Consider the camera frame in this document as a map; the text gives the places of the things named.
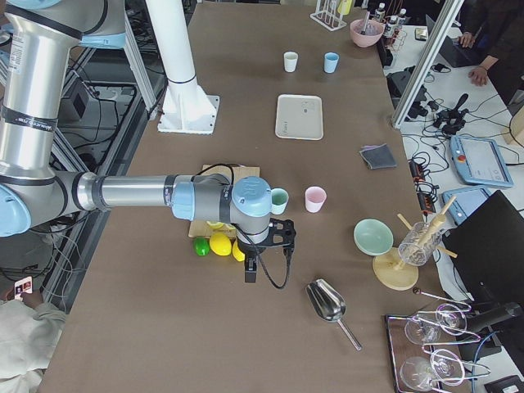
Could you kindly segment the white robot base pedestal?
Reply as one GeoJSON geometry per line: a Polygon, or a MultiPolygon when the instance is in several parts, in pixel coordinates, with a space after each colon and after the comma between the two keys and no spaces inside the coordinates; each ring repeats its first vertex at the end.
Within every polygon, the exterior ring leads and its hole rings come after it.
{"type": "Polygon", "coordinates": [[[212,134],[219,97],[206,94],[197,81],[182,3],[152,0],[147,10],[168,79],[158,130],[212,134]]]}

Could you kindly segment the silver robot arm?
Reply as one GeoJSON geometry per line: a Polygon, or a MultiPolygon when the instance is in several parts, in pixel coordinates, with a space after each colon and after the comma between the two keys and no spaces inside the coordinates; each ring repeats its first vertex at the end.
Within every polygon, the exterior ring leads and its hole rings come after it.
{"type": "Polygon", "coordinates": [[[230,224],[245,256],[247,282],[265,267],[262,252],[292,258],[296,231],[271,215],[271,189],[259,177],[204,169],[194,175],[107,176],[93,173],[71,147],[51,166],[60,102],[74,47],[129,46],[121,1],[9,1],[10,59],[1,106],[1,234],[9,237],[80,211],[167,206],[189,221],[230,224]]]}

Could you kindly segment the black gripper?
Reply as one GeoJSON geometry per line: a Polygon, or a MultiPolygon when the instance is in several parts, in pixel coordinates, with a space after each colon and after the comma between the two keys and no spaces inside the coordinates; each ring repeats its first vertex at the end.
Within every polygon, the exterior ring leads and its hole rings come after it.
{"type": "Polygon", "coordinates": [[[291,258],[295,249],[296,230],[290,219],[270,219],[268,228],[262,233],[248,234],[237,226],[238,248],[245,256],[245,283],[255,283],[257,256],[267,248],[281,247],[283,254],[291,258]]]}

